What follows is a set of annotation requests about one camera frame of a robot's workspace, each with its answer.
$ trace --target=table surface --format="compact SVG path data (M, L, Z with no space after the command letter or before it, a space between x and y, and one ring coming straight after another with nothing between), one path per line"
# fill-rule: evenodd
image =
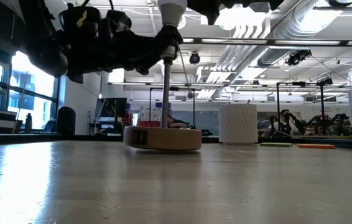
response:
M0 223L352 224L352 149L0 146Z

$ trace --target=white textured cylinder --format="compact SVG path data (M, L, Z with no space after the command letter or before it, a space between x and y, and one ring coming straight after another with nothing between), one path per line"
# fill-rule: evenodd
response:
M219 142L227 144L257 142L256 105L223 105L219 111Z

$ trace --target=orange pad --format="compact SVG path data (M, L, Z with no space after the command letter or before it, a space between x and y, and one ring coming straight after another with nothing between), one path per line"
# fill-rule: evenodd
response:
M336 146L321 144L298 144L298 147L305 149L336 149Z

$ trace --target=green pad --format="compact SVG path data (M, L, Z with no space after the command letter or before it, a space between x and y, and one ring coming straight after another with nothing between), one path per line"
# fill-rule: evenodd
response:
M268 146L268 147L292 147L292 143L275 143L275 142L264 142L261 143L261 146Z

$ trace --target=wooden base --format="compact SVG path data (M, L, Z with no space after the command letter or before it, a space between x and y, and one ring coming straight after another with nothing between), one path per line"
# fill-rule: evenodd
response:
M141 149L198 150L202 145L202 132L189 129L126 127L124 143Z

